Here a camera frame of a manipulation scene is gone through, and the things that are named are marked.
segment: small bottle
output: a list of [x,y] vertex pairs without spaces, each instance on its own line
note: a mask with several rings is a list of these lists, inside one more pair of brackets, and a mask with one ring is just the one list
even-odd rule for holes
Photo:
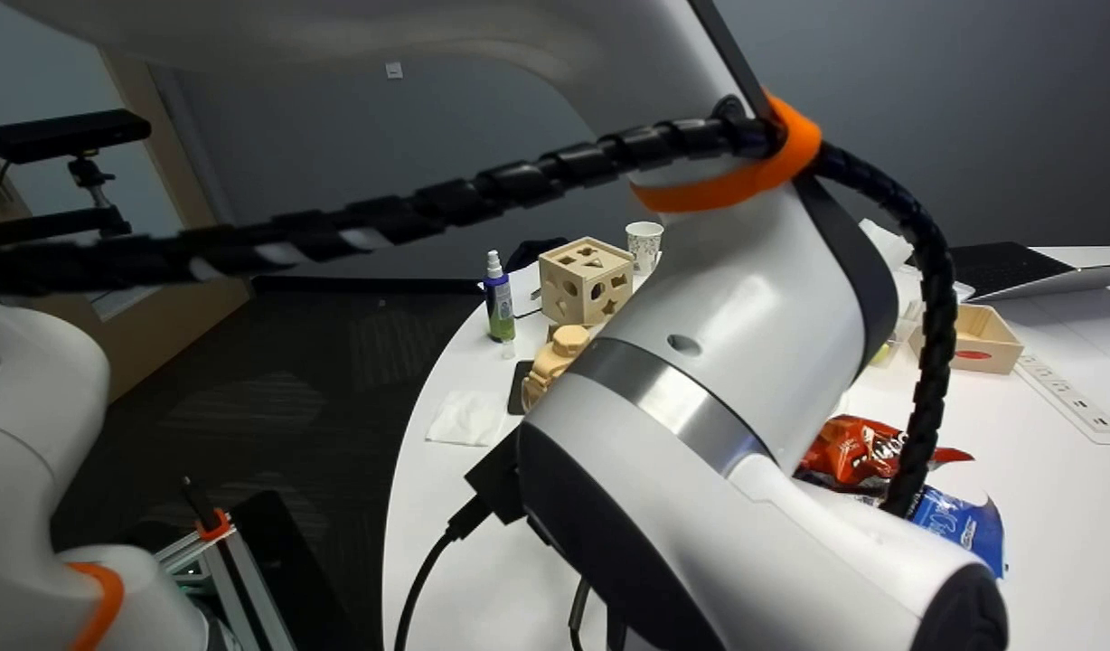
[[488,307],[488,336],[513,341],[513,297],[504,255],[488,250],[488,277],[483,277],[483,307]]

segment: white cup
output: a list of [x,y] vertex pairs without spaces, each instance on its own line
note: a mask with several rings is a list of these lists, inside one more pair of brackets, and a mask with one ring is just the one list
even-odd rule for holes
[[658,220],[629,220],[626,224],[626,250],[634,259],[634,272],[650,272],[663,255],[663,224]]

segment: dark floor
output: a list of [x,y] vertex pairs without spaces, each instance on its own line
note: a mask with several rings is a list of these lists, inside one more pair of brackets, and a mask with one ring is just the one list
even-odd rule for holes
[[188,523],[182,474],[218,502],[280,493],[362,647],[380,647],[387,479],[421,382],[472,292],[260,289],[117,401],[54,542]]

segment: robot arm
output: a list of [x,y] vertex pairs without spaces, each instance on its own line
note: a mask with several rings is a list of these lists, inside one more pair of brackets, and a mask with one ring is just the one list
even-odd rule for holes
[[[603,134],[770,101],[712,0],[10,0],[174,66],[452,51],[525,66]],[[693,195],[733,154],[634,173]],[[809,180],[674,203],[666,262],[517,436],[529,518],[658,647],[1006,643],[964,550],[787,479],[894,325],[877,253]]]

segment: grey wall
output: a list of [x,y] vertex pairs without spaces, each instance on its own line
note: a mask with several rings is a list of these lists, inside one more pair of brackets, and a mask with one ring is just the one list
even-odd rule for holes
[[[764,83],[881,161],[956,241],[1110,241],[1110,0],[723,0]],[[587,138],[539,78],[488,62],[170,77],[233,220],[340,207]],[[312,276],[470,277],[483,247],[617,238],[623,186]]]

